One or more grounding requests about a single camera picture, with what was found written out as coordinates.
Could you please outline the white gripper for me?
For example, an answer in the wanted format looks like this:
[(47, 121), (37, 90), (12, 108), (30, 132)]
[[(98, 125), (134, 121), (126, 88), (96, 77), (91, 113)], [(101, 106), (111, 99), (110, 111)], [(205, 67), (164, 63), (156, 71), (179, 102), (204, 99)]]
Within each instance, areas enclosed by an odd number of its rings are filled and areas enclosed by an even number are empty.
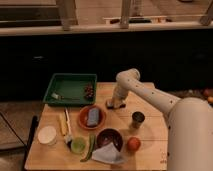
[(126, 99), (126, 90), (117, 84), (113, 91), (113, 96), (111, 99), (111, 103), (113, 106), (122, 106), (124, 104), (124, 100)]

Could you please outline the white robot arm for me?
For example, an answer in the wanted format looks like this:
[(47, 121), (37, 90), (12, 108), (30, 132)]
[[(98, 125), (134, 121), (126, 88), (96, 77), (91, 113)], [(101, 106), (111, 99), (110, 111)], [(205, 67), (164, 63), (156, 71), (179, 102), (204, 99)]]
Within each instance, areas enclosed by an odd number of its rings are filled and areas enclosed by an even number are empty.
[(112, 106), (133, 92), (159, 110), (168, 127), (167, 171), (213, 171), (213, 108), (196, 97), (179, 98), (140, 82), (140, 72), (116, 75)]

